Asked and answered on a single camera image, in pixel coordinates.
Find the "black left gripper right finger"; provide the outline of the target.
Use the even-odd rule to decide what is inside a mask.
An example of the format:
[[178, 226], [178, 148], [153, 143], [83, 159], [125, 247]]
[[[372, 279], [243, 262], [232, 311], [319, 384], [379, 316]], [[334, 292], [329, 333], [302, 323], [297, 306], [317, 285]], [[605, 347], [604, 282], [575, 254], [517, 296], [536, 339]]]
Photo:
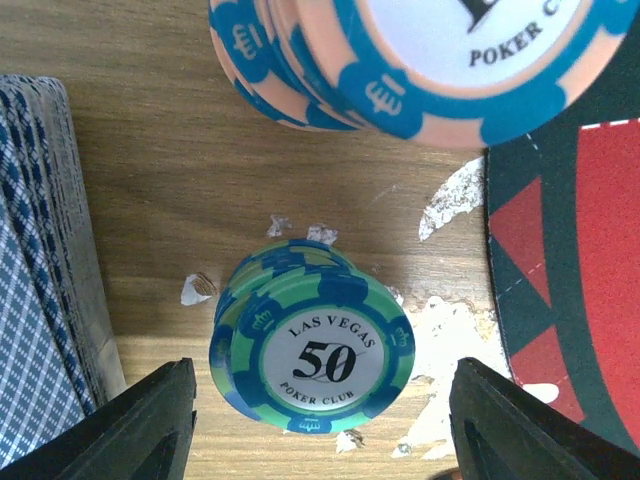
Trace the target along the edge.
[[637, 479], [639, 457], [479, 360], [458, 361], [449, 405], [464, 479]]

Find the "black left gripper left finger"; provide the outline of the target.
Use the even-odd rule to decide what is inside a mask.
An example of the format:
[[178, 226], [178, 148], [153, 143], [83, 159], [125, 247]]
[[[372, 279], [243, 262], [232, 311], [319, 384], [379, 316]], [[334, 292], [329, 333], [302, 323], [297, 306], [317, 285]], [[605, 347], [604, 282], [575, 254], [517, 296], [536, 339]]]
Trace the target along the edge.
[[182, 479], [196, 423], [190, 358], [168, 362], [56, 439], [1, 469], [3, 479]]

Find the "playing card deck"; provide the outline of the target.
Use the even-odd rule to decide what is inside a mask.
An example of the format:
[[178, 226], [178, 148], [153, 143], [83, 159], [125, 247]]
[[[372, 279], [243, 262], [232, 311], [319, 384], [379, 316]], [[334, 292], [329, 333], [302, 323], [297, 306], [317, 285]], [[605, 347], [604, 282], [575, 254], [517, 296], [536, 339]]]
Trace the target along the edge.
[[126, 387], [64, 85], [1, 78], [1, 462]]

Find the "green 50 chip stack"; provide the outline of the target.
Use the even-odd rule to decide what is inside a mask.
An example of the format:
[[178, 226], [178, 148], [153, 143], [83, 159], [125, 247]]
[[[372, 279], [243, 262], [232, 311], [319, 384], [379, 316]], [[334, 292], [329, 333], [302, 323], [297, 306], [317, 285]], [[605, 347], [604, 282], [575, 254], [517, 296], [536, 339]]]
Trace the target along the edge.
[[415, 356], [411, 323], [384, 285], [335, 248], [292, 239], [233, 271], [209, 366], [244, 416], [314, 435], [379, 416], [407, 385]]

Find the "blue 10 chip stack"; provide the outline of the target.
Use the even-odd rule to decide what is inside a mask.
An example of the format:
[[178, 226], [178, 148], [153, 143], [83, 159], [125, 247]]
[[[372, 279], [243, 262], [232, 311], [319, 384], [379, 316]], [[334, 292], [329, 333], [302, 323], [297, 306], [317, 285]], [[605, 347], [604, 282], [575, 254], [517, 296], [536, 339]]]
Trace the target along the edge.
[[635, 1], [212, 1], [230, 82], [275, 122], [484, 148], [558, 116], [639, 23]]

